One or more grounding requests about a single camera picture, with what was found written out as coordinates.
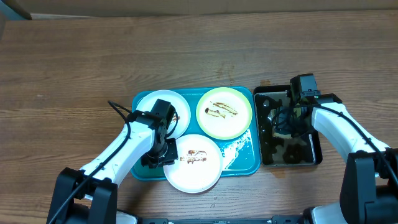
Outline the white plate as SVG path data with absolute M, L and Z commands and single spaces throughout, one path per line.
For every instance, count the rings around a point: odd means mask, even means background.
M 220 148 L 208 137 L 188 134 L 176 140 L 178 158 L 164 166 L 168 182 L 177 190 L 198 194 L 214 186 L 221 176 Z
M 172 131 L 169 138 L 179 138 L 187 130 L 191 120 L 190 106 L 179 93 L 172 90 L 143 91 L 134 97 L 132 109 L 150 111 L 158 99 L 170 102 L 175 108 L 178 117 L 173 116 L 167 133 Z

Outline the white plate front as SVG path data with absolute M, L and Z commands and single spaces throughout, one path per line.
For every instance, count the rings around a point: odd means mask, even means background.
M 178 158 L 164 166 L 168 182 L 177 190 L 198 194 L 214 186 L 221 176 L 220 148 L 208 137 L 188 134 L 176 140 Z

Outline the yellow green sponge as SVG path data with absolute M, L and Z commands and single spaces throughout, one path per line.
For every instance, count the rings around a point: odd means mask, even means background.
M 277 109 L 274 112 L 274 116 L 271 119 L 271 125 L 276 134 L 291 135 L 292 128 L 289 124 L 289 110 L 288 109 Z

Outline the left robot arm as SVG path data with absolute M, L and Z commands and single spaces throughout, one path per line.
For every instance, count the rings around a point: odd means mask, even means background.
M 151 169 L 177 158 L 167 129 L 175 110 L 135 111 L 125 117 L 119 136 L 93 161 L 57 177 L 47 223 L 139 223 L 117 208 L 118 187 L 139 161 Z

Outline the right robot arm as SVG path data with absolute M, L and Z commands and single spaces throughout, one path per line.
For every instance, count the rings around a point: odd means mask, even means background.
M 339 200 L 306 209 L 301 223 L 397 223 L 397 149 L 367 132 L 336 95 L 301 95 L 271 123 L 292 136 L 323 134 L 346 163 Z

